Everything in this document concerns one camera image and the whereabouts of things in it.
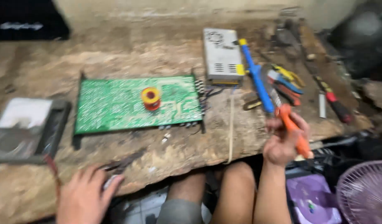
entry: green circuit board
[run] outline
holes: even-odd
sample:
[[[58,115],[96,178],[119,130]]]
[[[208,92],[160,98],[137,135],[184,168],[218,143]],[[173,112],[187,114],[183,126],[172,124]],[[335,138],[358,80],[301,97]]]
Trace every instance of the green circuit board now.
[[[161,105],[146,110],[141,92],[155,87]],[[178,124],[202,120],[192,75],[146,79],[81,81],[75,134]]]

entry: purple object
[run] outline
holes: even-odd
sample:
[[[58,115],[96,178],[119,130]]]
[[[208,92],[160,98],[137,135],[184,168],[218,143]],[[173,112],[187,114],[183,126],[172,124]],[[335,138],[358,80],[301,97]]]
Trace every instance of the purple object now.
[[[339,208],[349,223],[382,224],[382,160],[360,163],[337,184]]]
[[[287,180],[289,195],[301,224],[340,224],[342,218],[325,178],[319,174]]]

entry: blue soldering iron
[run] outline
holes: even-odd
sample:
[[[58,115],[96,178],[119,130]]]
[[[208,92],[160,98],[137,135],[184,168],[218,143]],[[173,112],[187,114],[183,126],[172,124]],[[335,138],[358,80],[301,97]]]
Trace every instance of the blue soldering iron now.
[[[255,65],[253,63],[252,56],[250,56],[249,48],[247,46],[245,39],[240,39],[238,41],[239,45],[241,45],[242,51],[244,53],[245,59],[248,62],[248,70],[252,75],[253,82],[255,83],[256,91],[258,92],[259,98],[263,103],[264,110],[267,113],[274,113],[274,105],[271,102],[271,99],[264,88],[264,84],[262,79],[260,78],[260,65]]]

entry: red solder spool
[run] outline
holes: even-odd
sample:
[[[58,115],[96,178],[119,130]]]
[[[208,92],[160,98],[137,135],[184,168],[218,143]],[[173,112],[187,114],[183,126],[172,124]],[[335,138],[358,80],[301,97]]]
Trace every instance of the red solder spool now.
[[[141,92],[141,100],[143,101],[144,107],[147,110],[156,110],[161,105],[159,90],[154,87],[145,88]]]

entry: concrete wall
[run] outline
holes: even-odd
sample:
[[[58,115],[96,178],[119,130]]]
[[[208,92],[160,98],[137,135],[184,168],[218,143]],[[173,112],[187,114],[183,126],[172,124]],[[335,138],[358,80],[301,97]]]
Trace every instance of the concrete wall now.
[[[361,0],[55,0],[74,31],[162,17],[276,18],[285,7],[302,6],[314,28],[329,28]]]

